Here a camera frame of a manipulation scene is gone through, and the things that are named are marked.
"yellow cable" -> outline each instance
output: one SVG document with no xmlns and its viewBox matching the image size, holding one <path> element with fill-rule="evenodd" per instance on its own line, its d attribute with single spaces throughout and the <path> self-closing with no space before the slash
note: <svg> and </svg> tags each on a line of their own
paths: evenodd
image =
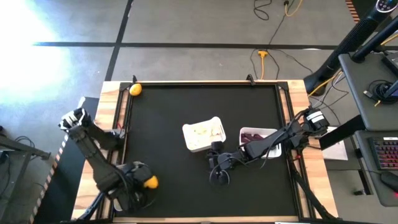
<svg viewBox="0 0 398 224">
<path fill-rule="evenodd" d="M 268 55 L 268 52 L 266 52 L 265 50 L 259 50 L 258 54 L 261 58 L 261 68 L 262 68 L 261 80 L 262 80 L 264 78 L 264 58 Z"/>
<path fill-rule="evenodd" d="M 296 8 L 296 9 L 294 10 L 294 12 L 291 13 L 290 15 L 287 13 L 287 4 L 286 4 L 286 5 L 285 5 L 285 15 L 286 15 L 287 17 L 293 16 L 293 15 L 297 12 L 297 10 L 299 9 L 299 7 L 301 6 L 301 3 L 303 3 L 303 0 L 300 0 L 300 2 L 298 3 L 297 8 Z"/>
<path fill-rule="evenodd" d="M 329 78 L 328 80 L 324 81 L 321 85 L 319 85 L 318 87 L 316 87 L 316 89 L 314 89 L 309 95 L 312 96 L 317 90 L 319 90 L 321 87 L 323 87 L 324 85 L 328 84 L 328 82 L 330 82 L 332 79 L 334 79 L 337 75 L 333 75 L 333 77 Z"/>
<path fill-rule="evenodd" d="M 377 107 L 380 103 L 381 103 L 381 101 L 378 100 L 377 103 L 374 106 Z"/>
<path fill-rule="evenodd" d="M 264 58 L 261 58 L 261 80 L 264 78 Z"/>
<path fill-rule="evenodd" d="M 381 43 L 381 45 L 384 45 L 384 44 L 386 44 L 386 43 L 388 43 L 388 42 L 394 40 L 394 39 L 397 38 L 397 37 L 398 37 L 398 34 L 393 35 L 392 37 L 388 38 L 388 39 L 385 40 L 383 43 Z"/>
</svg>

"lemon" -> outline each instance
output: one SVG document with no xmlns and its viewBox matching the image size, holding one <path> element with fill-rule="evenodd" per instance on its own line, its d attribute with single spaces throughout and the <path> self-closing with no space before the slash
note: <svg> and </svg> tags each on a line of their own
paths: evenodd
<svg viewBox="0 0 398 224">
<path fill-rule="evenodd" d="M 138 96 L 142 91 L 142 86 L 139 83 L 134 84 L 132 87 L 130 87 L 130 94 L 132 96 Z"/>
</svg>

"yellow ball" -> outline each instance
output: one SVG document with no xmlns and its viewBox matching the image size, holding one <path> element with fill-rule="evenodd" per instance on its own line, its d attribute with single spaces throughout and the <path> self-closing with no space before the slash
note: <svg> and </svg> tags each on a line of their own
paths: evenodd
<svg viewBox="0 0 398 224">
<path fill-rule="evenodd" d="M 139 83 L 134 84 L 132 87 L 130 87 L 130 94 L 132 96 L 138 96 L 142 91 L 142 86 Z"/>
<path fill-rule="evenodd" d="M 156 189 L 157 186 L 159 186 L 159 181 L 157 180 L 156 176 L 152 176 L 150 179 L 148 179 L 144 183 L 144 187 L 147 187 L 150 189 Z"/>
</svg>

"white container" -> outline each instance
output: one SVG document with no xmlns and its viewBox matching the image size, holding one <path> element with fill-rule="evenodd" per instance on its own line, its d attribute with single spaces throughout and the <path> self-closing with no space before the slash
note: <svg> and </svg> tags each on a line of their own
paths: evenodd
<svg viewBox="0 0 398 224">
<path fill-rule="evenodd" d="M 243 144 L 241 138 L 242 134 L 258 134 L 261 137 L 265 138 L 276 131 L 277 131 L 276 129 L 270 129 L 270 128 L 241 128 L 241 131 L 239 132 L 239 145 Z M 275 149 L 269 151 L 268 159 L 279 157 L 281 154 L 282 154 L 282 146 L 278 144 Z"/>
<path fill-rule="evenodd" d="M 219 117 L 211 118 L 196 124 L 182 126 L 185 144 L 191 152 L 199 152 L 211 148 L 213 141 L 225 142 L 226 135 Z"/>
</svg>

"black clamp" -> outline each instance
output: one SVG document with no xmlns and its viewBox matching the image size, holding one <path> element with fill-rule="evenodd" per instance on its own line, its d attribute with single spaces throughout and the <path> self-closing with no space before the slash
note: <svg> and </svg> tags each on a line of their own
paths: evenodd
<svg viewBox="0 0 398 224">
<path fill-rule="evenodd" d="M 249 75 L 246 77 L 246 80 L 249 80 L 249 81 L 250 81 L 250 85 L 251 85 L 251 86 L 254 86 L 254 85 L 256 84 L 256 82 L 254 81 L 253 76 L 252 76 L 251 74 L 249 74 Z"/>
<path fill-rule="evenodd" d="M 131 85 L 136 84 L 136 82 L 137 82 L 137 77 L 135 75 L 132 75 L 132 83 L 131 83 Z"/>
</svg>

